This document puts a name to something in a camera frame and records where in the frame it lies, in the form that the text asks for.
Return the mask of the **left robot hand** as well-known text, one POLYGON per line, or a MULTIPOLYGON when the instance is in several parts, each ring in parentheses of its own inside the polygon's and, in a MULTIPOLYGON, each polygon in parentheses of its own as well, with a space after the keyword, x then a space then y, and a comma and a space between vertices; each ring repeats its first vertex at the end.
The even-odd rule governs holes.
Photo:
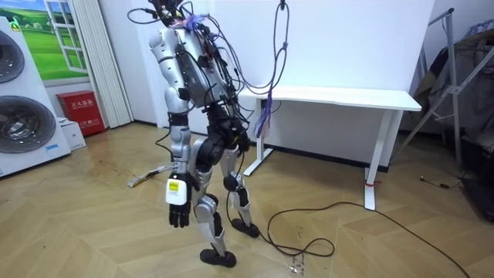
POLYGON ((172 172, 166 183, 165 201, 169 205, 169 224, 175 228, 189 226, 192 177, 189 173, 172 172))

